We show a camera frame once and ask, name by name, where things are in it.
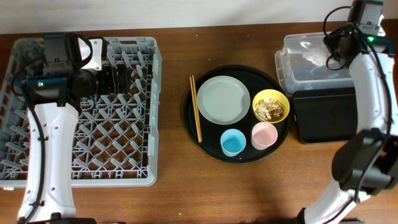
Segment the white tissue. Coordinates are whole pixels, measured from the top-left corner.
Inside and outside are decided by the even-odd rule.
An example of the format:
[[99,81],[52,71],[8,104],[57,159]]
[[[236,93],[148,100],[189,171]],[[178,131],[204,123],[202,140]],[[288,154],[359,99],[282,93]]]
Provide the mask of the white tissue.
[[326,66],[326,60],[331,56],[331,53],[325,45],[315,47],[308,52],[303,53],[303,58],[312,64],[322,67]]

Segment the wooden chopstick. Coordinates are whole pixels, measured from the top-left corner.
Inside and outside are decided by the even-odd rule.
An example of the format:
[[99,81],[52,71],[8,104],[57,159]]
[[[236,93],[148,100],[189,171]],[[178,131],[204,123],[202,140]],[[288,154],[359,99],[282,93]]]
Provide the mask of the wooden chopstick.
[[200,113],[198,110],[198,103],[197,103],[197,89],[196,89],[196,84],[195,84],[195,77],[192,75],[191,76],[191,81],[192,81],[192,88],[193,88],[193,104],[196,112],[196,125],[197,125],[197,134],[198,134],[198,142],[202,143],[203,138],[201,134],[201,124],[200,124]]
[[196,126],[196,131],[197,131],[197,138],[198,138],[198,142],[201,143],[202,138],[201,138],[200,120],[199,120],[198,112],[197,112],[195,83],[194,83],[193,77],[189,77],[189,79],[190,79],[190,89],[191,89],[191,94],[192,94],[192,104],[193,104],[193,112],[194,112],[194,117],[195,117],[195,126]]

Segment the yellow bowl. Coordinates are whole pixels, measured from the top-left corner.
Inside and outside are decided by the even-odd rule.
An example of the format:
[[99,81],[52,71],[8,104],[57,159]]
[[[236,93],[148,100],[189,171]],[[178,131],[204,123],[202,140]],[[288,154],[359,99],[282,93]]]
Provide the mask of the yellow bowl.
[[[259,117],[255,114],[255,112],[254,112],[254,106],[255,106],[255,104],[256,104],[259,100],[266,100],[266,101],[267,101],[267,100],[270,99],[270,98],[279,101],[279,102],[284,106],[283,117],[282,117],[281,120],[276,121],[276,122],[264,121],[264,120],[262,120],[261,118],[259,118]],[[279,123],[279,122],[283,121],[283,120],[289,115],[289,112],[290,112],[290,103],[289,103],[287,97],[286,97],[282,92],[277,91],[277,90],[274,90],[274,89],[266,89],[266,90],[260,91],[259,93],[257,93],[257,94],[255,95],[255,97],[254,97],[254,99],[253,99],[253,101],[252,101],[252,109],[253,109],[253,112],[254,112],[255,117],[256,117],[259,121],[274,124],[274,123]]]

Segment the peanut shells and rice waste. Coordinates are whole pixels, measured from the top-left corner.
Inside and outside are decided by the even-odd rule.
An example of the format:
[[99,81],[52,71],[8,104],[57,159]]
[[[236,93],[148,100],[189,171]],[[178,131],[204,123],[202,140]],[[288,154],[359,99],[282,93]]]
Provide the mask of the peanut shells and rice waste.
[[284,106],[272,98],[259,100],[254,106],[254,112],[264,121],[276,122],[282,119]]

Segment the grey round plate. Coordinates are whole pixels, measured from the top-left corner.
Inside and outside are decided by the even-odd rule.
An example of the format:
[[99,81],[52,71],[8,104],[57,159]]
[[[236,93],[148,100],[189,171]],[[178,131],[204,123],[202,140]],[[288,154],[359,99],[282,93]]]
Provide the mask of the grey round plate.
[[243,82],[226,75],[205,81],[197,93],[200,114],[208,121],[228,125],[245,117],[251,97]]

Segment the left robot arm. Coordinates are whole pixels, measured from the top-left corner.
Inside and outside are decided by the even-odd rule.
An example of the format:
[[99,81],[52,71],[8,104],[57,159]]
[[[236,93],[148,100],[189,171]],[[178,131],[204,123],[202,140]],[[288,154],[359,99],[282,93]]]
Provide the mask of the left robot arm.
[[39,69],[21,81],[30,127],[27,185],[18,223],[95,223],[76,217],[72,147],[80,101],[129,91],[125,65],[102,65],[104,37],[44,36]]

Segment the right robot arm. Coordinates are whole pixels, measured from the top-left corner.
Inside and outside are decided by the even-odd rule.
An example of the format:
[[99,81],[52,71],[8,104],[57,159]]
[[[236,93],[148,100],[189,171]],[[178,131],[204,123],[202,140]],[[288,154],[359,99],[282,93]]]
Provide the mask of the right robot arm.
[[356,135],[337,150],[333,179],[296,223],[339,223],[355,206],[397,184],[397,102],[391,41],[352,22],[324,38],[331,56],[349,69],[356,92]]

